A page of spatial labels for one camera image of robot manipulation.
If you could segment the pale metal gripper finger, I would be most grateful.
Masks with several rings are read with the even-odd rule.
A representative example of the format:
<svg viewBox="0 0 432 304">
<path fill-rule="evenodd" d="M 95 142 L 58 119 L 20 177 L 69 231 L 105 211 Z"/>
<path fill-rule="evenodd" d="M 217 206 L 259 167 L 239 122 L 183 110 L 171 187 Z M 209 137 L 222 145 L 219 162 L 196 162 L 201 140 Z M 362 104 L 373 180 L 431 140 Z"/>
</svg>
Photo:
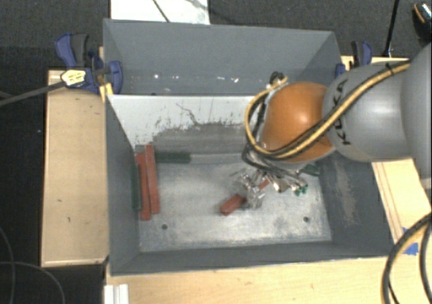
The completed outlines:
<svg viewBox="0 0 432 304">
<path fill-rule="evenodd" d="M 252 179 L 248 174 L 243 174 L 238 178 L 240 186 L 248 192 L 259 191 L 259 186 L 255 180 Z"/>
<path fill-rule="evenodd" d="M 263 204 L 265 198 L 265 191 L 260 190 L 259 188 L 257 190 L 250 189 L 247 192 L 246 200 L 248 207 L 250 209 L 258 209 Z"/>
</svg>

